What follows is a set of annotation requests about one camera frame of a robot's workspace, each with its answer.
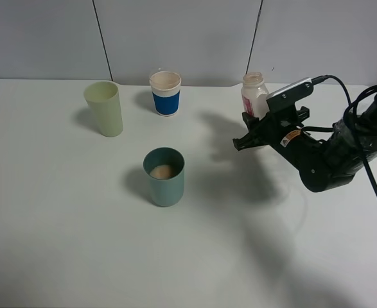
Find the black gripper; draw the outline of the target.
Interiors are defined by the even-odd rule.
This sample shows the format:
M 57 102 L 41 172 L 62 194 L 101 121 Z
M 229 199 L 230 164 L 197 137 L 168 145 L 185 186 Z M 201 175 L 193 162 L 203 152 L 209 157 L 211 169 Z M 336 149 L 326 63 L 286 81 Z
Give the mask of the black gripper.
M 309 117 L 310 109 L 304 106 L 299 110 L 283 110 L 276 114 L 268 112 L 262 119 L 242 112 L 248 132 L 243 137 L 232 140 L 234 147 L 238 151 L 260 146 L 271 146 L 276 151 L 303 151 L 304 137 L 301 134 L 288 141 L 286 146 L 283 139 L 302 127 L 302 123 Z

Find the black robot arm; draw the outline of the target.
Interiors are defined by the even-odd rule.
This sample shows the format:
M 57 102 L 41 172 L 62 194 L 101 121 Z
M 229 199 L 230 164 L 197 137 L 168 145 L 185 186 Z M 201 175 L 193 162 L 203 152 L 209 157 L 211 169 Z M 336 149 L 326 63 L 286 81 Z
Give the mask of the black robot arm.
M 238 151 L 272 147 L 314 193 L 348 184 L 364 160 L 377 157 L 377 85 L 363 91 L 330 128 L 303 125 L 310 111 L 295 104 L 326 79 L 326 75 L 305 78 L 269 94 L 268 113 L 260 119 L 244 112 L 248 133 L 233 140 Z

